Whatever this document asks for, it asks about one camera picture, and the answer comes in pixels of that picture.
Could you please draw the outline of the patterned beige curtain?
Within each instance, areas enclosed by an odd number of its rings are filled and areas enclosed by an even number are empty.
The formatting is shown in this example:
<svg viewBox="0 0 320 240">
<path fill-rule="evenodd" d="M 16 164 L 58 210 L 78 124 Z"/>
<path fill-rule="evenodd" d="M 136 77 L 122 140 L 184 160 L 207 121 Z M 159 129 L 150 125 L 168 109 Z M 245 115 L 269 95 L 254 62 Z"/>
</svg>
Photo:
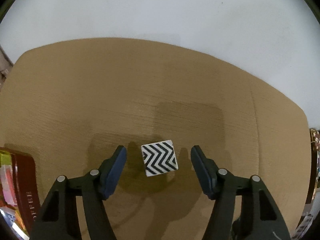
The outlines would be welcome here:
<svg viewBox="0 0 320 240">
<path fill-rule="evenodd" d="M 0 82 L 1 82 L 1 88 L 3 87 L 3 84 L 5 80 L 7 79 L 9 73 L 11 72 L 13 67 L 13 63 L 10 61 L 2 47 L 0 48 Z"/>
</svg>

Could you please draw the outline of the gold red toffee tin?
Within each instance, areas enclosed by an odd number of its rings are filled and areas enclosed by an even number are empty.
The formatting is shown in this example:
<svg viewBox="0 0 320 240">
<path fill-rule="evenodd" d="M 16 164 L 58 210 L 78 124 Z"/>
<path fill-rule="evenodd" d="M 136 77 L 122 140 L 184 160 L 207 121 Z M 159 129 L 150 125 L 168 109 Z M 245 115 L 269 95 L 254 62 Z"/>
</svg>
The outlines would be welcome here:
<svg viewBox="0 0 320 240">
<path fill-rule="evenodd" d="M 29 239 L 40 206 L 33 157 L 2 147 L 1 237 Z"/>
</svg>

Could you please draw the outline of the zigzag patterned white cube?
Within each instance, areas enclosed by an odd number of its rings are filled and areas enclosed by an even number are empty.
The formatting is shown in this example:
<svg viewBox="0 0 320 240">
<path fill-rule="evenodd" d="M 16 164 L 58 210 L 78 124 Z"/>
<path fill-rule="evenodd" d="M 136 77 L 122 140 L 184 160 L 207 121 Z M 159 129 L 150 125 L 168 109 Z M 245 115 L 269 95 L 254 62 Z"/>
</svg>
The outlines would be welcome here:
<svg viewBox="0 0 320 240">
<path fill-rule="evenodd" d="M 176 153 L 171 140 L 145 144 L 140 149 L 147 177 L 178 170 Z"/>
</svg>

